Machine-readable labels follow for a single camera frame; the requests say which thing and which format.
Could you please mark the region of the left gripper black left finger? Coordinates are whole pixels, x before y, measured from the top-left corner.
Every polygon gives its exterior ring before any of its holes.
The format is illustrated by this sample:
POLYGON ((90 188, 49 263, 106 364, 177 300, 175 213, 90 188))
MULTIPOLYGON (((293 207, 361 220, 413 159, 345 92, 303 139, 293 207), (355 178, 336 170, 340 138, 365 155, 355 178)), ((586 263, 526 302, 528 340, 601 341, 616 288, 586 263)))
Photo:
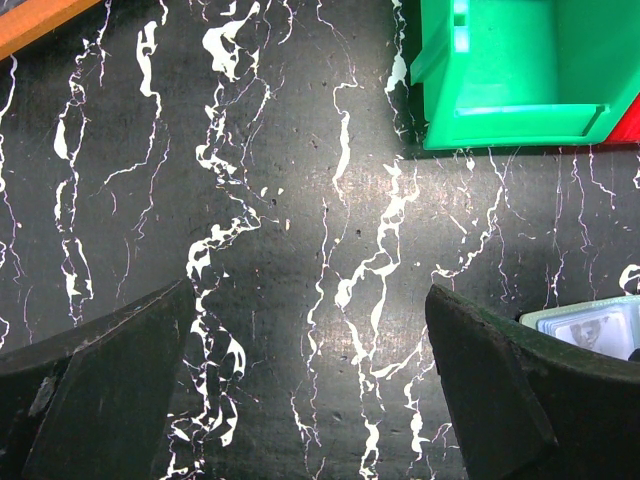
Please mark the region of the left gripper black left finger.
POLYGON ((151 478, 194 312, 181 279, 2 354, 2 478, 151 478))

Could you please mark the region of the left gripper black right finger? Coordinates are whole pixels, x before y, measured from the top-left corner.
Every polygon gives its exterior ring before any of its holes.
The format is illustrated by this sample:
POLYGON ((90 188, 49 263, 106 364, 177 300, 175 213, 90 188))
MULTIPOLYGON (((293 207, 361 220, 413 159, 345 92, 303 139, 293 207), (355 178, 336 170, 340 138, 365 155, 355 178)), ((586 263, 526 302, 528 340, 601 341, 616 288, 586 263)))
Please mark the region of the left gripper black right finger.
POLYGON ((438 284, 425 317, 469 478, 638 478, 637 351, 570 345, 438 284))

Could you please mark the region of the green card holder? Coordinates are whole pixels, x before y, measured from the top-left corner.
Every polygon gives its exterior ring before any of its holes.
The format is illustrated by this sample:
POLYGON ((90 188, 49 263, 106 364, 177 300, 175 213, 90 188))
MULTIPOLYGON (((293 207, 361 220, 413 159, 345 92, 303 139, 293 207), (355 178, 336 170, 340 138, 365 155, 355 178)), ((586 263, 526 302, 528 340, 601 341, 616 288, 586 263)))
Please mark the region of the green card holder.
POLYGON ((639 361, 639 296, 588 301, 523 314, 519 322, 576 347, 639 361))

